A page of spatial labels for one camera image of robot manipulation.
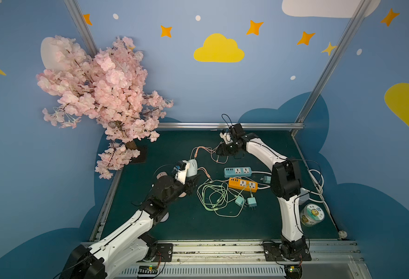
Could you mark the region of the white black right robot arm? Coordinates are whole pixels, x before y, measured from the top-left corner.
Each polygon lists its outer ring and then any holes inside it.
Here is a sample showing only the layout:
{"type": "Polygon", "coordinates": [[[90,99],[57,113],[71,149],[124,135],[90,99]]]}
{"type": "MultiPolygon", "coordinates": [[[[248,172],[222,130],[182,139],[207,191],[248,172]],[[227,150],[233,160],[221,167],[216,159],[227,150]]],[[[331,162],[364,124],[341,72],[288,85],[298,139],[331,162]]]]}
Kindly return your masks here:
{"type": "Polygon", "coordinates": [[[298,161],[274,151],[256,134],[246,133],[239,123],[222,129],[220,138],[223,143],[217,147],[219,156],[232,156],[243,150],[268,167],[271,172],[270,189],[280,205],[283,246],[289,252],[308,250],[307,240],[299,221],[302,176],[298,161]]]}

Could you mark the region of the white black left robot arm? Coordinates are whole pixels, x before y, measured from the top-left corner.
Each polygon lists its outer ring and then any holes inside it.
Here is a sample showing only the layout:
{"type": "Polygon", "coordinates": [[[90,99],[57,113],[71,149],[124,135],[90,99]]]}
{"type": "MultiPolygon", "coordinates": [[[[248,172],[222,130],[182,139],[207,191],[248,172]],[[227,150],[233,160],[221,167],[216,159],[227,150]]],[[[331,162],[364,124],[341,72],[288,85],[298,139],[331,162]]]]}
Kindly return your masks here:
{"type": "Polygon", "coordinates": [[[155,182],[135,214],[102,240],[72,250],[56,279],[113,279],[126,267],[147,257],[156,241],[148,232],[168,214],[182,193],[192,194],[200,175],[185,181],[162,176],[155,182]]]}

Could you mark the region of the pale green wireless mouse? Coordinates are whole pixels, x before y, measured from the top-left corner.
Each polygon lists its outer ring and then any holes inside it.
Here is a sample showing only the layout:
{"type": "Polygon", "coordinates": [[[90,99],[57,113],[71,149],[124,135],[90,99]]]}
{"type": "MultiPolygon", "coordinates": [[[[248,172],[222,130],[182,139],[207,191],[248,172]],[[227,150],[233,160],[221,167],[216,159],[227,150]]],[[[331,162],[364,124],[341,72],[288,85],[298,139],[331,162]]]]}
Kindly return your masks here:
{"type": "Polygon", "coordinates": [[[187,162],[187,177],[193,177],[198,173],[198,164],[196,159],[191,159],[187,162]]]}

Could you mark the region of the teal charger with green cable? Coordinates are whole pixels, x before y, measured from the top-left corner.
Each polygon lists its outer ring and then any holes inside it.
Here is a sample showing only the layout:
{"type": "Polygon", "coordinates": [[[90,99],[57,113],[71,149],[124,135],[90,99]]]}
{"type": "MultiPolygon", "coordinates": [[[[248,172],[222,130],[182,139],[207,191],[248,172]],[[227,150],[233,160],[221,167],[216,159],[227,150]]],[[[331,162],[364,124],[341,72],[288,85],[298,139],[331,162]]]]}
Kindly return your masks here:
{"type": "Polygon", "coordinates": [[[245,206],[245,198],[243,196],[237,196],[235,199],[235,203],[243,208],[245,206]]]}

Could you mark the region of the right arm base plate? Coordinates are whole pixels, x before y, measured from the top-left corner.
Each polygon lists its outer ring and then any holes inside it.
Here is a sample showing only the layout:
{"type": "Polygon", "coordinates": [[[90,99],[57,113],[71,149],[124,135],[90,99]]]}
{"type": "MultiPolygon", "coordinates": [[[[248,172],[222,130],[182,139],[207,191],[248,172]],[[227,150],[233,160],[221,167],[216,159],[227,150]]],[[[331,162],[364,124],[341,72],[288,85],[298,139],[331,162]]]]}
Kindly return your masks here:
{"type": "Polygon", "coordinates": [[[312,260],[309,248],[302,240],[281,243],[263,241],[261,246],[267,262],[309,262],[312,260]]]}

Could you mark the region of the lilac wireless mouse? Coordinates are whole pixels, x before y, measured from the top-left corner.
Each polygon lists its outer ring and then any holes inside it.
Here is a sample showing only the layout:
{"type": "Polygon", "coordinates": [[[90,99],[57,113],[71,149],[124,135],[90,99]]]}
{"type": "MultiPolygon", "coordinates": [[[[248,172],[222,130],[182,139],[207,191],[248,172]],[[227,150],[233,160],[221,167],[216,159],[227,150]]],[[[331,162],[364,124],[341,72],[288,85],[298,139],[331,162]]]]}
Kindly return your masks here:
{"type": "Polygon", "coordinates": [[[168,217],[169,217],[169,213],[166,212],[166,214],[161,218],[160,222],[161,223],[165,222],[168,219],[168,217]]]}

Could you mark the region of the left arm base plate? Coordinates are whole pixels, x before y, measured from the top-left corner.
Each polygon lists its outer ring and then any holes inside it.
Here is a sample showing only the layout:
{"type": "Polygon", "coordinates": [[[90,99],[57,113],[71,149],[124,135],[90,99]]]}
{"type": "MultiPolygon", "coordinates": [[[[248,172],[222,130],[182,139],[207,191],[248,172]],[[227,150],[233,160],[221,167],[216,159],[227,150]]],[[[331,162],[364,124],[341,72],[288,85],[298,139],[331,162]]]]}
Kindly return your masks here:
{"type": "Polygon", "coordinates": [[[173,257],[172,243],[157,243],[149,247],[143,262],[171,262],[173,257]]]}

